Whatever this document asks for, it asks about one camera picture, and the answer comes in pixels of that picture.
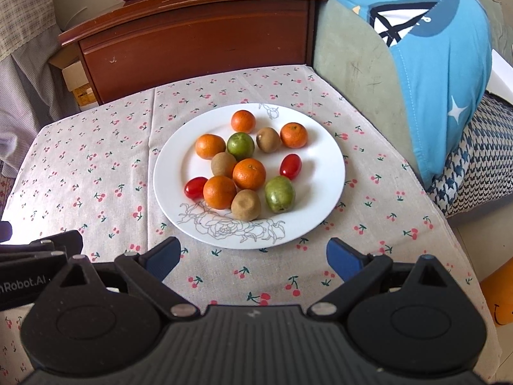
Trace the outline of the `red cherry tomato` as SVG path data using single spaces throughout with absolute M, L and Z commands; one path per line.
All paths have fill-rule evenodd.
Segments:
M 301 173 L 303 167 L 302 159 L 297 154 L 288 154 L 280 164 L 280 175 L 294 180 Z
M 204 176 L 198 176 L 190 179 L 183 187 L 183 192 L 188 199 L 193 201 L 204 198 L 204 185 L 208 179 Z

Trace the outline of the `green sofa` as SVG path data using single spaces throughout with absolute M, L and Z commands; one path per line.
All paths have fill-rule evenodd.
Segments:
M 337 0 L 320 4 L 313 69 L 348 100 L 420 175 L 406 107 L 389 47 Z

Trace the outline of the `cherry print tablecloth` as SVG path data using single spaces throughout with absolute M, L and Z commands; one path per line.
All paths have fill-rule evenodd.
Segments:
M 202 134 L 231 134 L 225 105 L 266 126 L 309 132 L 291 212 L 235 223 L 190 202 L 182 165 L 164 174 L 171 222 L 154 192 L 157 160 L 192 150 Z M 139 92 L 43 128 L 24 159 L 4 218 L 13 242 L 77 230 L 83 253 L 111 261 L 168 236 L 181 261 L 167 284 L 199 307 L 299 304 L 340 285 L 326 261 L 332 237 L 397 261 L 435 255 L 482 314 L 474 270 L 441 211 L 403 157 L 336 90 L 304 66 L 199 77 Z

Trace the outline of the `blue cartoon blanket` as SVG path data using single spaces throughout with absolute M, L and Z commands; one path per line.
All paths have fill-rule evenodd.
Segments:
M 491 26 L 478 0 L 337 0 L 391 52 L 425 185 L 441 175 L 489 82 Z

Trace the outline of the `small mandarin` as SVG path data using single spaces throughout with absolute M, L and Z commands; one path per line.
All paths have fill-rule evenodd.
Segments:
M 241 190 L 257 191 L 264 186 L 266 169 L 254 158 L 243 159 L 233 169 L 232 179 Z
M 282 144 L 289 149 L 303 148 L 308 142 L 308 131 L 299 123 L 287 123 L 280 130 Z

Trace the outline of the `oblong green fruit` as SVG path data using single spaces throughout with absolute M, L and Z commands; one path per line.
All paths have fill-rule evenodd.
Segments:
M 268 207 L 275 214 L 290 210 L 296 200 L 293 184 L 282 175 L 275 176 L 265 184 L 264 195 Z

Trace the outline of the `white floral plate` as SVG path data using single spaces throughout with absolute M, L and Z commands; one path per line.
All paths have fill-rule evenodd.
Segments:
M 156 161 L 165 216 L 190 237 L 226 249 L 300 238 L 329 216 L 346 170 L 334 137 L 313 118 L 273 104 L 236 104 L 183 124 Z

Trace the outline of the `open cardboard box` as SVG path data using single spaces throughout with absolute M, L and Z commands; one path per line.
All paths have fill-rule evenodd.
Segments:
M 97 107 L 98 102 L 79 54 L 77 44 L 66 45 L 51 56 L 48 63 L 62 72 L 67 90 L 73 95 L 79 109 L 85 111 Z

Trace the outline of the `round green fruit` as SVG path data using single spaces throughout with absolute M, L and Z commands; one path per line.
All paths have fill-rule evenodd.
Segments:
M 250 135 L 237 132 L 231 135 L 227 142 L 227 151 L 236 158 L 237 162 L 251 158 L 254 154 L 255 143 Z

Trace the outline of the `white paper book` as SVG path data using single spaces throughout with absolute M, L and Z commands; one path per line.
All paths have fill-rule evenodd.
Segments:
M 513 104 L 513 68 L 496 50 L 492 50 L 492 70 L 486 90 Z

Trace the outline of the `orange plastic bag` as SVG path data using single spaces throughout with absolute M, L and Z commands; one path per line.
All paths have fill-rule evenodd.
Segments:
M 486 303 L 497 327 L 513 321 L 513 258 L 480 282 Z

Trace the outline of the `large front orange mandarin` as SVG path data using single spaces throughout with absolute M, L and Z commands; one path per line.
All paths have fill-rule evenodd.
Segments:
M 216 154 L 225 152 L 226 143 L 221 136 L 203 134 L 195 142 L 196 154 L 202 159 L 210 160 Z

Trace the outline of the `houndstooth blanket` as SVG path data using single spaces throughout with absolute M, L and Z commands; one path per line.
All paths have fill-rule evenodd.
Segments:
M 427 189 L 445 217 L 512 194 L 512 104 L 486 92 L 441 175 Z

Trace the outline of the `checked grey curtain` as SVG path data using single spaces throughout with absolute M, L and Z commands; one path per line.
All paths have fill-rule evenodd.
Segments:
M 42 127 L 79 109 L 49 64 L 61 33 L 53 0 L 1 0 L 1 173 L 15 178 Z

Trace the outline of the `dark wooden cabinet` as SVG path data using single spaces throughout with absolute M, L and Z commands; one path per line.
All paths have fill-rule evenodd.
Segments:
M 327 0 L 134 0 L 65 31 L 98 103 L 169 82 L 313 59 Z

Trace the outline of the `brown kiwi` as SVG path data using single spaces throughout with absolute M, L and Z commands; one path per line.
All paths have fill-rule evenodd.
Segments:
M 232 178 L 233 169 L 237 165 L 237 159 L 229 152 L 220 152 L 213 156 L 210 169 L 213 176 L 227 176 Z
M 238 220 L 253 221 L 261 213 L 261 202 L 253 190 L 240 190 L 231 204 L 231 214 Z
M 258 148 L 266 154 L 273 153 L 281 146 L 281 138 L 276 130 L 265 127 L 256 134 L 256 144 Z

